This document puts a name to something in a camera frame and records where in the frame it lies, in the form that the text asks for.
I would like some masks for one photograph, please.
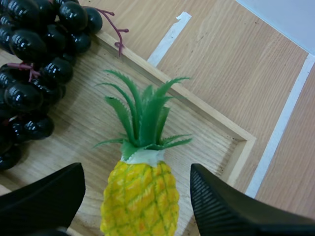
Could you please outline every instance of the toy pineapple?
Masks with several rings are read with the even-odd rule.
[[[111,172],[104,191],[100,229],[107,236],[173,236],[179,218],[179,192],[171,168],[164,162],[164,152],[191,139],[177,141],[186,135],[165,139],[161,136],[170,110],[164,105],[172,98],[166,93],[174,83],[187,78],[171,80],[156,91],[148,86],[140,95],[128,77],[107,72],[127,84],[134,102],[117,85],[103,83],[123,95],[130,114],[120,100],[105,98],[115,109],[126,135],[98,144],[122,144],[122,158]]]

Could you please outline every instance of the wood grain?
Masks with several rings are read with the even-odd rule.
[[[109,42],[111,46],[107,46],[107,48],[114,49],[115,40],[113,38],[105,33],[101,33],[99,36],[100,39]],[[159,80],[158,84],[165,83],[170,79],[134,55],[128,48],[125,48],[125,57],[118,59],[116,57],[117,49],[112,50],[113,56],[104,49],[106,43],[100,39],[96,39],[92,48],[79,58],[75,67],[74,79],[67,86],[66,98],[50,112],[50,116],[56,124],[53,136],[41,142],[30,143],[24,154],[27,159],[2,174],[21,187],[72,162],[81,162],[85,171],[87,192],[75,222],[96,235],[99,234],[99,207],[102,202],[102,192],[106,187],[106,180],[121,154],[118,145],[111,145],[104,149],[91,149],[91,147],[100,141],[114,139],[119,133],[124,132],[122,126],[118,125],[120,123],[116,114],[103,101],[104,95],[120,97],[120,94],[106,86],[96,87],[96,85],[102,82],[116,83],[127,91],[127,87],[122,81],[104,72],[104,69],[123,72],[141,89],[152,84],[150,78]],[[137,64],[138,67],[128,66],[130,63],[126,62],[130,59],[133,60],[133,65]],[[16,60],[14,56],[3,51],[0,53],[0,63],[2,64]],[[139,68],[150,74],[148,78],[146,74],[138,72]],[[238,168],[235,173],[239,174],[255,138],[183,87],[174,86],[170,93],[176,95],[178,99],[173,99],[169,103],[172,112],[165,126],[164,135],[172,136],[179,132],[193,135],[191,144],[181,148],[171,148],[167,151],[166,158],[167,163],[173,169],[181,194],[179,229],[176,235],[186,236],[190,234],[190,229],[195,228],[189,195],[191,164],[200,163],[221,176],[232,157],[233,165]],[[217,126],[220,118],[223,123]],[[236,138],[240,137],[241,142],[225,132],[229,127],[231,127],[229,133],[234,134]],[[243,143],[247,142],[245,140],[247,138],[250,139],[250,145],[246,147]],[[234,173],[233,168],[230,168],[231,166],[230,164],[228,172],[233,173],[233,177],[236,179],[238,176]],[[230,174],[225,175],[230,181]]]
[[[191,76],[189,91],[257,137],[236,185],[245,191],[307,53],[236,2],[191,7],[158,68]]]
[[[158,68],[192,77],[184,83],[189,91],[257,137],[236,184],[245,191],[307,53],[235,1],[81,2],[115,11],[113,21],[130,29],[125,44],[144,59],[177,16],[192,16]]]
[[[315,66],[277,148],[257,199],[315,219]]]

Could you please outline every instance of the grape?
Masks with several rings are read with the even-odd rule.
[[[88,25],[88,14],[78,3],[68,1],[59,9],[59,18],[70,32],[80,32]]]
[[[7,88],[10,84],[28,78],[29,72],[8,67],[6,64],[0,68],[0,88]]]
[[[9,129],[0,125],[0,155],[7,152],[12,145],[13,141]]]
[[[25,132],[32,140],[41,140],[52,135],[55,125],[46,114],[33,113],[25,118]]]
[[[14,34],[15,27],[11,25],[0,26],[0,47],[6,52],[13,54],[10,48],[10,40]]]
[[[103,20],[100,13],[94,7],[84,7],[88,14],[88,27],[90,33],[98,33],[103,27]]]
[[[55,10],[59,11],[59,8],[67,1],[79,3],[78,0],[54,0],[53,6],[54,6]]]
[[[24,62],[42,62],[47,55],[47,47],[40,36],[33,31],[20,29],[10,40],[12,52]]]
[[[26,28],[39,28],[41,20],[39,7],[34,0],[10,0],[7,11],[9,15]]]
[[[0,0],[0,13],[3,13],[8,9],[10,1],[11,0]]]
[[[15,119],[9,123],[11,135],[15,144],[21,144],[31,140],[25,132],[24,124],[25,123],[19,119]]]
[[[89,50],[92,41],[91,37],[84,33],[73,33],[70,38],[70,48],[75,54],[82,54]]]
[[[8,86],[4,93],[6,103],[19,112],[30,112],[41,106],[43,94],[28,83],[15,83]]]
[[[13,146],[6,153],[0,156],[0,170],[8,170],[14,167],[22,158],[22,152],[18,147]]]
[[[34,78],[31,83],[42,91],[45,106],[53,106],[62,98],[63,92],[57,84],[49,83],[42,78]]]
[[[55,21],[57,12],[49,0],[34,0],[39,8],[40,19],[46,24],[53,23]]]
[[[62,58],[68,61],[72,66],[75,66],[77,62],[77,57],[71,53],[64,52]]]
[[[4,13],[0,16],[0,25],[12,25],[18,26],[16,22],[9,16],[9,14]]]
[[[0,119],[10,119],[13,116],[12,108],[4,100],[4,89],[0,88]]]
[[[47,26],[44,41],[52,52],[63,51],[66,46],[66,32],[57,24]]]
[[[72,79],[73,68],[68,61],[55,58],[45,66],[42,75],[50,82],[65,85]]]

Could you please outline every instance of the pineapple leaf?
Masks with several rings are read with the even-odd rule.
[[[111,105],[120,120],[120,122],[123,124],[125,131],[130,138],[130,142],[133,144],[135,143],[135,138],[132,132],[132,127],[130,125],[129,115],[126,107],[122,104],[122,102],[114,97],[105,97],[106,102]]]
[[[130,142],[124,141],[121,150],[123,154],[123,159],[127,161],[133,154],[135,154],[139,150],[139,148],[135,147]]]
[[[125,93],[125,91],[123,91],[123,90],[122,90],[118,85],[116,85],[116,84],[112,84],[112,83],[100,83],[100,84],[97,84],[96,86],[99,86],[99,85],[112,86],[112,87],[114,87],[114,88],[125,98],[125,100],[126,100],[128,106],[129,106],[130,112],[131,112],[131,118],[132,118],[132,126],[133,126],[134,137],[135,137],[135,139],[137,139],[137,138],[138,138],[138,135],[139,135],[139,128],[138,128],[139,121],[138,121],[138,115],[137,115],[135,106],[134,106],[134,104],[132,103],[132,100],[130,99],[130,97]]]
[[[101,146],[103,144],[113,144],[113,143],[122,144],[123,142],[124,142],[124,139],[111,139],[111,140],[106,140],[106,141],[100,142],[100,143],[96,144],[93,148],[96,148],[96,147]]]
[[[165,125],[165,122],[166,122],[166,119],[167,119],[169,111],[170,111],[170,108],[163,107],[162,111],[161,111],[161,113],[159,115],[159,119],[158,119],[158,122],[157,122],[157,135],[156,135],[156,143],[157,144],[160,144],[160,142],[161,142],[163,128],[164,128],[164,125]]]
[[[151,99],[152,95],[153,95],[153,86],[149,85],[146,87],[146,89],[142,93],[142,96],[141,96],[142,104],[147,103]]]
[[[191,134],[180,134],[180,135],[174,135],[171,137],[168,137],[166,139],[162,139],[161,141],[161,145],[167,145],[173,141],[175,141],[176,139],[182,138],[182,137],[186,137],[186,136],[190,136]]]
[[[157,91],[155,92],[154,96],[156,96],[156,97],[163,97],[163,96],[165,96],[166,93],[169,91],[169,89],[172,87],[173,84],[180,83],[180,81],[187,80],[187,79],[189,79],[189,77],[179,77],[179,78],[175,78],[173,80],[170,80],[170,81],[166,82],[164,85],[162,85],[161,87],[159,87],[157,89]]]
[[[142,116],[142,104],[141,104],[141,97],[139,95],[139,92],[137,90],[136,85],[134,84],[134,82],[128,78],[127,76],[121,74],[118,71],[114,71],[114,70],[105,70],[105,72],[111,73],[113,75],[116,75],[119,79],[121,79],[130,89],[131,94],[134,98],[134,103],[137,109],[137,114],[138,117],[140,118]]]
[[[140,121],[139,144],[141,147],[156,144],[158,120],[167,101],[172,97],[158,97],[150,100]]]
[[[174,143],[169,143],[169,144],[164,145],[164,149],[172,148],[172,147],[179,146],[179,145],[188,144],[191,140],[192,139],[184,139],[184,140],[180,140],[180,141],[177,141]]]

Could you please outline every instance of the white wall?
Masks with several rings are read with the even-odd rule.
[[[307,52],[315,55],[315,0],[237,0]]]

